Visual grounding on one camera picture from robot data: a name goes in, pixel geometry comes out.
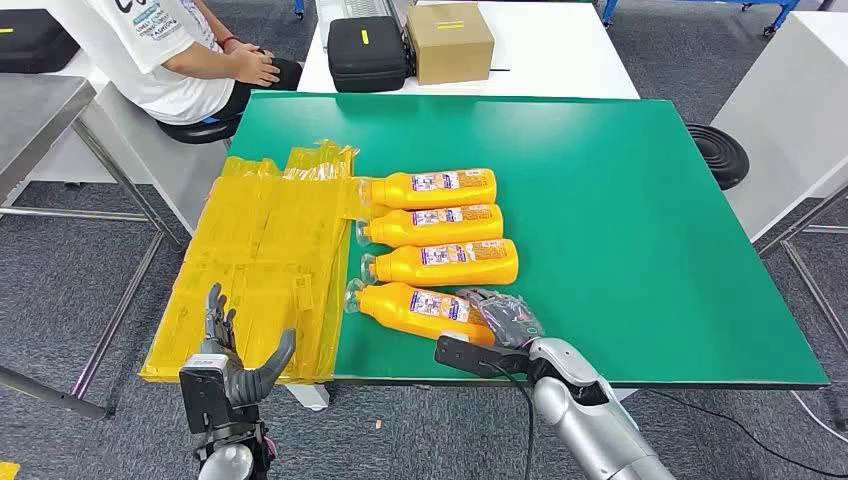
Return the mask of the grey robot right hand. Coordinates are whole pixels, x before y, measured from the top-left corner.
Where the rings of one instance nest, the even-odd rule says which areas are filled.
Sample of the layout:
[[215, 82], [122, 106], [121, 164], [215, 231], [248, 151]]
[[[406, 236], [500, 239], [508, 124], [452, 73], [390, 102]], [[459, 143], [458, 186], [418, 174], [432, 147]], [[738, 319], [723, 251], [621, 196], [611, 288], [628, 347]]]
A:
[[460, 289], [457, 295], [481, 314], [500, 347], [526, 350], [544, 336], [541, 323], [520, 296], [479, 287]]

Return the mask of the person's right hand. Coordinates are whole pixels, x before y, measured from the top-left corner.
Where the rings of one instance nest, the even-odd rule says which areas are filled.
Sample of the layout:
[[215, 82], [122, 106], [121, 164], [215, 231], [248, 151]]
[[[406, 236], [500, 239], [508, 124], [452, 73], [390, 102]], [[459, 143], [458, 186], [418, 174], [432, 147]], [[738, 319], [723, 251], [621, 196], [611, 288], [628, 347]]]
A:
[[247, 51], [227, 54], [231, 64], [230, 77], [241, 83], [269, 87], [277, 83], [280, 69], [273, 64], [273, 57]]

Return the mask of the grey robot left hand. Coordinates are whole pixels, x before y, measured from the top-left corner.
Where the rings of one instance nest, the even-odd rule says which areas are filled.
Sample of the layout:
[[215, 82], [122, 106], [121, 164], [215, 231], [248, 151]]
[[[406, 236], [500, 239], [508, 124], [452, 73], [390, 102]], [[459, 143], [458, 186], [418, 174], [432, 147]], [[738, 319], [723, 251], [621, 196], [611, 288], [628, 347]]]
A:
[[204, 338], [200, 353], [222, 356], [225, 392], [233, 407], [259, 403], [271, 392], [275, 382], [289, 364], [296, 350], [296, 330], [288, 328], [281, 334], [276, 350], [263, 365], [246, 369], [237, 353], [233, 330], [236, 310], [225, 310], [227, 297], [221, 285], [214, 283], [209, 290], [204, 314]]

